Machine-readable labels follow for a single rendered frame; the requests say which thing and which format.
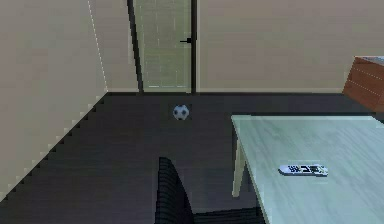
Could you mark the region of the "black ribbed chair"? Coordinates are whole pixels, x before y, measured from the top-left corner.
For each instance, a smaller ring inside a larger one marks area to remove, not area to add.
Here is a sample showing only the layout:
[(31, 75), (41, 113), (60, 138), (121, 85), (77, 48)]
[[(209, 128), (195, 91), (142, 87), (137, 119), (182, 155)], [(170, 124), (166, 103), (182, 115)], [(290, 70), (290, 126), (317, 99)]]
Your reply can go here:
[(154, 224), (266, 224), (266, 221), (259, 206), (194, 213), (174, 164), (169, 158), (160, 157)]

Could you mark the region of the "pale green room door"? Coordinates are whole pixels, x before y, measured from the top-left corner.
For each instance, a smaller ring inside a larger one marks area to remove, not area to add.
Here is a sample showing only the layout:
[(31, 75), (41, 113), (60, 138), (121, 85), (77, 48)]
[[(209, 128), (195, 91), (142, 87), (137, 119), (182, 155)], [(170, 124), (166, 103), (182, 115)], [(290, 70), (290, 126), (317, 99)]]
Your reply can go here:
[(126, 2), (139, 91), (194, 94), (197, 0)]

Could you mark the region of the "white remote control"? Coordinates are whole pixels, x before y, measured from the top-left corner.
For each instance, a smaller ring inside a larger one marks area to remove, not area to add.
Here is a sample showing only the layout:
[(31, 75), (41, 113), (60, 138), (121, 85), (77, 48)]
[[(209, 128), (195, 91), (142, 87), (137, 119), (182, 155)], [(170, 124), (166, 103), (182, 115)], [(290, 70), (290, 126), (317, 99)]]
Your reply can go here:
[(282, 175), (289, 176), (317, 176), (326, 177), (328, 175), (328, 169), (320, 164), (310, 165), (281, 165), (278, 171)]

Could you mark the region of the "pale green wooden table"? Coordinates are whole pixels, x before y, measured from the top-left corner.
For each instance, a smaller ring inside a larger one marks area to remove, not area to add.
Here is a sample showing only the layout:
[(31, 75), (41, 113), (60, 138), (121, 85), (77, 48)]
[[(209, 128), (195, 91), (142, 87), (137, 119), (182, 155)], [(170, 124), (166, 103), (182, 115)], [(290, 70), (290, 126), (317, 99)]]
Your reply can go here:
[[(232, 195), (248, 171), (266, 224), (384, 224), (384, 124), (371, 116), (233, 115)], [(320, 164), (326, 177), (282, 175)]]

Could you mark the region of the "black and white football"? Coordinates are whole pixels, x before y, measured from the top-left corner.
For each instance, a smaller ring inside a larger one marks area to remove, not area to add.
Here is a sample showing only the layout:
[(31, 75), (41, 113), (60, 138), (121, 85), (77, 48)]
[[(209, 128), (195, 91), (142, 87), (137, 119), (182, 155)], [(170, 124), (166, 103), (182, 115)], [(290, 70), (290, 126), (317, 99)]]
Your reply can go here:
[(189, 109), (186, 105), (176, 105), (173, 109), (173, 116), (176, 120), (186, 120), (189, 116)]

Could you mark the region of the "brown chest of drawers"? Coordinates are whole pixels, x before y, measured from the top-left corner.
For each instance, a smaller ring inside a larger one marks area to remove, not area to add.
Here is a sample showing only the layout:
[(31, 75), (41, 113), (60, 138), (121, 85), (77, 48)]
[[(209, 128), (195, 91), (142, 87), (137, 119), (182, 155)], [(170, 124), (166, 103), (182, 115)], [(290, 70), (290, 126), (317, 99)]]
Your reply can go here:
[(356, 56), (343, 94), (376, 113), (384, 113), (384, 59)]

